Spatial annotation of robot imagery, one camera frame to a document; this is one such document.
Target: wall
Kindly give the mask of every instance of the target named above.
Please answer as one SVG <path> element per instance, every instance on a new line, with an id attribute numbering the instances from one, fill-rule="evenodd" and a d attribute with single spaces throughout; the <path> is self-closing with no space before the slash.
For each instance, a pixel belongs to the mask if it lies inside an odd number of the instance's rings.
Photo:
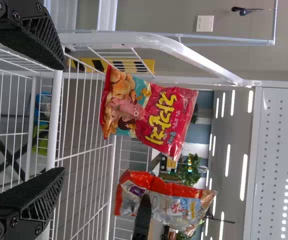
<path id="1" fill-rule="evenodd" d="M 78 2 L 77 28 L 95 29 L 98 1 Z M 196 33 L 197 15 L 214 15 L 214 32 L 211 35 L 271 39 L 272 12 L 257 12 L 241 17 L 238 13 L 231 12 L 233 6 L 271 9 L 274 7 L 274 0 L 119 0 L 116 30 Z M 192 49 L 242 78 L 288 81 L 288 1 L 279 1 L 276 46 Z M 156 72 L 159 75 L 209 76 L 203 70 L 161 52 L 145 49 L 139 53 L 143 58 L 156 60 Z"/>
<path id="2" fill-rule="evenodd" d="M 183 155 L 187 157 L 188 153 L 197 153 L 201 159 L 202 166 L 208 166 L 209 141 L 211 133 L 212 112 L 214 104 L 213 91 L 199 91 L 197 102 L 201 114 L 196 124 L 189 124 L 185 138 Z M 204 189 L 206 187 L 206 173 L 202 174 L 201 179 L 194 185 L 195 188 Z M 202 228 L 196 230 L 192 240 L 199 240 Z"/>

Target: white pegboard panel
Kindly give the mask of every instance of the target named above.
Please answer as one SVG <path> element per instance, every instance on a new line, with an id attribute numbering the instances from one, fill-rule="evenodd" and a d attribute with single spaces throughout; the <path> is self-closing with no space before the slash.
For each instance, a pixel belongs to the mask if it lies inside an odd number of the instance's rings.
<path id="1" fill-rule="evenodd" d="M 252 240 L 288 240 L 288 89 L 263 88 Z"/>

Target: green plant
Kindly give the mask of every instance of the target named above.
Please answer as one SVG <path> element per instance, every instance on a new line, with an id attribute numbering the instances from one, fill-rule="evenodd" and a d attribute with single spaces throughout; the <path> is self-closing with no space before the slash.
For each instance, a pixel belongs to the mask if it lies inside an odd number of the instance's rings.
<path id="1" fill-rule="evenodd" d="M 197 154 L 189 154 L 191 159 L 191 166 L 188 164 L 179 164 L 177 166 L 177 175 L 180 180 L 180 184 L 192 187 L 201 178 L 201 174 L 198 171 L 198 166 L 200 164 L 200 158 Z"/>
<path id="2" fill-rule="evenodd" d="M 178 232 L 176 234 L 176 240 L 191 240 L 191 239 L 192 239 L 192 236 L 187 236 L 181 232 Z"/>
<path id="3" fill-rule="evenodd" d="M 195 105 L 192 119 L 190 120 L 190 123 L 195 124 L 197 122 L 197 118 L 198 118 L 198 104 Z"/>

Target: red snack bag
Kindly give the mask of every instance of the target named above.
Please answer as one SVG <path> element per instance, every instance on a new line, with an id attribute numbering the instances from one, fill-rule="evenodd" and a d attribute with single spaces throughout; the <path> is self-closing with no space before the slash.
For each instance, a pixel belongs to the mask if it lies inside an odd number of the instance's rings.
<path id="1" fill-rule="evenodd" d="M 108 66 L 100 111 L 104 138 L 111 133 L 135 137 L 176 161 L 197 95 L 197 90 L 158 86 Z"/>
<path id="2" fill-rule="evenodd" d="M 165 183 L 148 172 L 127 170 L 117 186 L 115 215 L 136 215 L 144 194 L 150 198 L 154 219 L 192 236 L 217 192 Z"/>

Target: snack bag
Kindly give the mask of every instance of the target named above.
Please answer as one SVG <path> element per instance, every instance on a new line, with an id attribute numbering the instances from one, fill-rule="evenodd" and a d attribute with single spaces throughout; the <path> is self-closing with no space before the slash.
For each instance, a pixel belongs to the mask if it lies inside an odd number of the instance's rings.
<path id="1" fill-rule="evenodd" d="M 191 237 L 217 192 L 165 183 L 148 172 L 127 170 L 117 186 L 115 215 L 136 215 L 144 194 L 150 197 L 154 219 Z"/>
<path id="2" fill-rule="evenodd" d="M 104 138 L 135 137 L 177 161 L 197 95 L 197 90 L 161 87 L 109 65 L 100 109 Z"/>

